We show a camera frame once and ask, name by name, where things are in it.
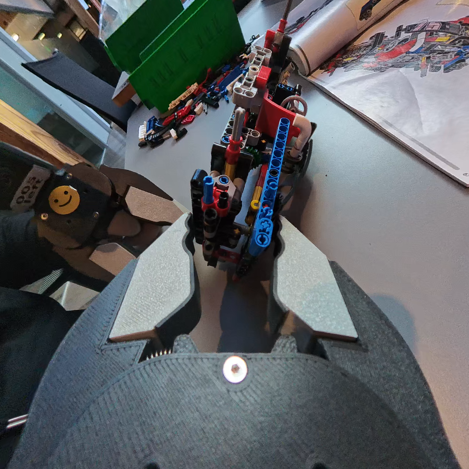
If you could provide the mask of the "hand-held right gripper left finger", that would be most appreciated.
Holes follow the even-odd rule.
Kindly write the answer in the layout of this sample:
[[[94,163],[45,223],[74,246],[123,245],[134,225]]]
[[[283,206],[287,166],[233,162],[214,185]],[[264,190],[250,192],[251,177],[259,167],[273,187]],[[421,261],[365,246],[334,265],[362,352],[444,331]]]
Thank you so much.
[[[173,343],[201,318],[192,215],[183,213],[111,282],[117,298],[108,340]]]

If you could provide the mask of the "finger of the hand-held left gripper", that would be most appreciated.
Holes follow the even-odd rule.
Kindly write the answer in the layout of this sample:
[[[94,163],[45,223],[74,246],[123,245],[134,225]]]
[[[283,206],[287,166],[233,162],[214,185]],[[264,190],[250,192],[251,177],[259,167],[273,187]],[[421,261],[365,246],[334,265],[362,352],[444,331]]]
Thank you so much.
[[[105,282],[114,279],[138,254],[126,249],[119,243],[98,245],[91,255],[89,276]]]
[[[128,187],[124,202],[132,216],[155,225],[172,225],[184,214],[177,202],[133,186]]]

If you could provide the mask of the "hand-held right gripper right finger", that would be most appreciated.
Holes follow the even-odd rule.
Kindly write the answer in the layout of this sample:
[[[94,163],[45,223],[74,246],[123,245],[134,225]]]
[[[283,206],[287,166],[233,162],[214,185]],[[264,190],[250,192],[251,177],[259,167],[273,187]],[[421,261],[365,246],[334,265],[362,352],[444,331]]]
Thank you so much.
[[[316,337],[356,342],[358,333],[327,256],[279,216],[269,291],[269,330],[289,316]]]

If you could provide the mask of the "toy brick car chassis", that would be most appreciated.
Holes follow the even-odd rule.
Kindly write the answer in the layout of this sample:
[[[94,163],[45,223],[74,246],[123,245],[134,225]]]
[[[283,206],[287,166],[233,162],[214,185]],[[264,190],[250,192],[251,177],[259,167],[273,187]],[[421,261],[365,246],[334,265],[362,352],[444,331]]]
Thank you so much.
[[[197,169],[190,182],[195,241],[208,266],[235,266],[233,281],[270,246],[311,158],[317,125],[306,116],[301,85],[288,84],[291,3],[263,44],[246,46],[241,71],[222,87],[231,87],[233,113],[212,146],[210,171]]]

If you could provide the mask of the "pile of loose bricks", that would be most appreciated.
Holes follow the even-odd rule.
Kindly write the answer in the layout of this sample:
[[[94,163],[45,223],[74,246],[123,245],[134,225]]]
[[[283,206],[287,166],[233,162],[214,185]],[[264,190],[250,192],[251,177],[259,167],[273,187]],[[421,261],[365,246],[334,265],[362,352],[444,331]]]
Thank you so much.
[[[138,128],[138,146],[155,148],[172,138],[179,141],[187,134],[187,126],[197,116],[208,114],[210,108],[218,109],[220,102],[230,103],[234,85],[240,84],[248,72],[248,55],[252,36],[242,53],[221,68],[207,71],[201,84],[194,83],[169,104],[167,111],[150,116]]]

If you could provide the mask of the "dark fabric chair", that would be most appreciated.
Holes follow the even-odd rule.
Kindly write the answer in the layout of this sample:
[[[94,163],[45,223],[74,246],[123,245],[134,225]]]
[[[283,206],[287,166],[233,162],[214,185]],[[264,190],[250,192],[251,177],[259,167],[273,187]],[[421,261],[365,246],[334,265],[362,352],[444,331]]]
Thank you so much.
[[[130,100],[118,106],[112,100],[115,87],[99,79],[61,52],[50,58],[21,64],[47,84],[88,106],[127,132],[128,120],[136,108]]]

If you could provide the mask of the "green plastic bin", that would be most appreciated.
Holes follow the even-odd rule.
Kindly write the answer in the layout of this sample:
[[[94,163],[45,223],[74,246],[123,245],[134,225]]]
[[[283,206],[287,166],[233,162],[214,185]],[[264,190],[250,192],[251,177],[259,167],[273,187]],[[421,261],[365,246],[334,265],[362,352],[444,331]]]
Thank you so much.
[[[197,0],[184,9],[140,53],[129,81],[149,109],[161,113],[208,69],[216,71],[244,49],[230,0]]]
[[[115,67],[131,74],[140,53],[183,10],[180,0],[104,1],[99,38]]]

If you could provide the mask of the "toy building instruction booklet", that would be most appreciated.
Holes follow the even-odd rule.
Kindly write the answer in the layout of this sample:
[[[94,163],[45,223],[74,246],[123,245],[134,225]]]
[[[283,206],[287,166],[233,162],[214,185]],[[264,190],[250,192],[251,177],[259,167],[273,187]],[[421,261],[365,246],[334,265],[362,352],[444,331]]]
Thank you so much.
[[[303,1],[285,33],[300,74],[468,187],[468,1]]]

